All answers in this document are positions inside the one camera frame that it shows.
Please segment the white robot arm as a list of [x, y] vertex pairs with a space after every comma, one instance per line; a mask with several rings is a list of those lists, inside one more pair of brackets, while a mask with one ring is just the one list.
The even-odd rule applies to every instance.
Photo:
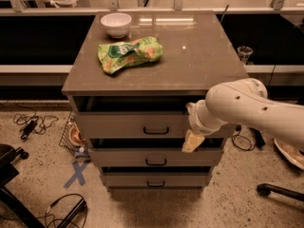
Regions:
[[242, 124], [304, 151], [304, 106], [272, 101], [265, 85], [247, 78], [212, 86], [186, 105], [190, 128], [182, 150], [191, 153], [226, 124]]

